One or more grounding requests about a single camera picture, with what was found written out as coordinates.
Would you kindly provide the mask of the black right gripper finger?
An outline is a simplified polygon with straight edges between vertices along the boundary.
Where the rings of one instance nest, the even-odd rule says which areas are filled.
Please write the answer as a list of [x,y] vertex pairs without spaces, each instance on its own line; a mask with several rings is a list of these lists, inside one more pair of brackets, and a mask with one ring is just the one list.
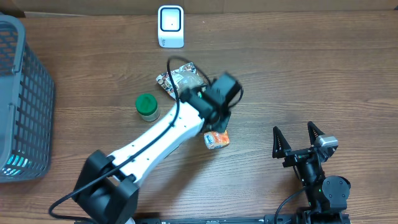
[[277,126],[273,127],[273,138],[274,143],[272,148],[272,157],[277,159],[285,157],[292,150],[292,148]]
[[308,134],[310,137],[310,144],[314,145],[315,140],[318,136],[324,135],[325,133],[322,132],[312,121],[307,123]]

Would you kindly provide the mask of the orange snack pack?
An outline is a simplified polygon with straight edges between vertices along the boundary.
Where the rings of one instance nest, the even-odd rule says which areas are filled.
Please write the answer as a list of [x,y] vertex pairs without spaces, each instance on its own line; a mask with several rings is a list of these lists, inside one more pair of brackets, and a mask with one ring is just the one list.
[[204,134],[205,145],[208,149],[220,149],[230,144],[228,132],[210,131]]

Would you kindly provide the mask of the beige brown snack pouch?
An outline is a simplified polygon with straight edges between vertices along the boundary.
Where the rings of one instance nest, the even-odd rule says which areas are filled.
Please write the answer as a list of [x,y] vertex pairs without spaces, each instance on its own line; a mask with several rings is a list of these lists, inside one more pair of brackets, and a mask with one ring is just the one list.
[[[204,79],[199,76],[198,70],[193,62],[182,65],[180,68],[171,71],[174,85],[178,94],[186,88],[193,88],[205,84]],[[156,82],[175,99],[174,88],[167,72],[160,74],[156,78]]]

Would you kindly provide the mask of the green lid jar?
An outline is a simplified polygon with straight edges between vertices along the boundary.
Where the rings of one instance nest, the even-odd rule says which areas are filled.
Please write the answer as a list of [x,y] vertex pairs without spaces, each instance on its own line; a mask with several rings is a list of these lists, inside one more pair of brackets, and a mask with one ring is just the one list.
[[155,121],[160,116],[157,100],[149,93],[138,96],[135,106],[137,112],[144,121]]

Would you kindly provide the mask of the teal snack packet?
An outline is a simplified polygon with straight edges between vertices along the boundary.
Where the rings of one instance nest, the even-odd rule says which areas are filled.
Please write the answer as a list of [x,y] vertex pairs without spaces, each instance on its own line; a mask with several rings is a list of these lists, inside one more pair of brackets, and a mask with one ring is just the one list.
[[6,166],[2,169],[2,173],[7,176],[19,175],[22,173],[22,168],[26,166],[26,163],[26,158],[12,154]]

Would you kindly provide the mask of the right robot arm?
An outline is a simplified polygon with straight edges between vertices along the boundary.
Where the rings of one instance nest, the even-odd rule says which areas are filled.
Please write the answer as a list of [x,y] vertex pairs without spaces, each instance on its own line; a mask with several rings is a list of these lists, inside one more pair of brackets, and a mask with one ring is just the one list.
[[302,184],[302,189],[279,205],[273,222],[279,221],[279,213],[287,202],[304,192],[308,206],[299,207],[295,214],[289,216],[287,223],[350,223],[349,215],[343,213],[348,206],[350,181],[338,175],[327,177],[322,168],[322,163],[337,150],[338,140],[333,135],[325,134],[311,121],[307,123],[307,129],[310,147],[292,150],[281,130],[273,127],[272,157],[283,159],[284,167],[292,167]]

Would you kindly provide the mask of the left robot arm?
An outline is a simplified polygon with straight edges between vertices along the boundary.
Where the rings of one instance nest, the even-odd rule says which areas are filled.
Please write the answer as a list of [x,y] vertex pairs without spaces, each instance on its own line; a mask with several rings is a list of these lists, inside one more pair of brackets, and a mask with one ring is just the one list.
[[228,73],[204,90],[184,89],[173,108],[136,140],[108,156],[92,153],[72,199],[91,223],[131,223],[144,179],[184,141],[202,131],[225,131],[236,95],[242,95],[242,86]]

